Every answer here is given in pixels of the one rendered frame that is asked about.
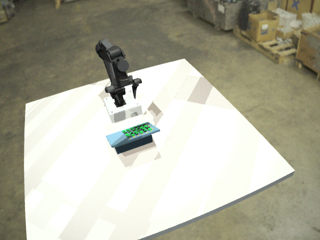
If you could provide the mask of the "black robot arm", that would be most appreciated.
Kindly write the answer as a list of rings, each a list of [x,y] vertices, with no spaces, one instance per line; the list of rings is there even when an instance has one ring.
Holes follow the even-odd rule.
[[[125,76],[118,77],[116,81],[115,73],[126,72],[129,69],[129,63],[126,60],[126,55],[123,50],[118,46],[113,46],[108,38],[99,40],[99,43],[95,46],[95,51],[100,58],[103,59],[105,68],[107,70],[108,77],[111,81],[112,86],[116,86],[117,82],[121,88],[115,89],[119,98],[120,104],[117,99],[110,94],[111,98],[114,99],[115,106],[121,107],[126,105],[124,95],[126,95],[126,88],[123,86],[130,86],[130,83],[134,82],[133,75],[126,74]]]

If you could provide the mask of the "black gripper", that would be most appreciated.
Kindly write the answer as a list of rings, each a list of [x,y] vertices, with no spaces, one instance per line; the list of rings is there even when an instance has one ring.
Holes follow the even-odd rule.
[[[124,77],[126,74],[127,74],[126,72],[115,73],[117,85],[115,85],[115,86],[110,85],[110,86],[106,86],[104,88],[105,92],[112,94],[116,98],[116,100],[118,101],[119,104],[120,104],[120,100],[119,100],[119,97],[118,97],[117,92],[115,90],[127,86],[127,85],[126,86],[120,86],[120,84],[118,84],[118,78],[119,77]],[[130,82],[130,85],[132,85],[131,88],[132,88],[132,93],[133,93],[134,99],[136,99],[136,91],[137,91],[137,87],[140,86],[139,84],[142,84],[142,80],[140,78],[135,78],[135,79],[133,79],[133,82]]]

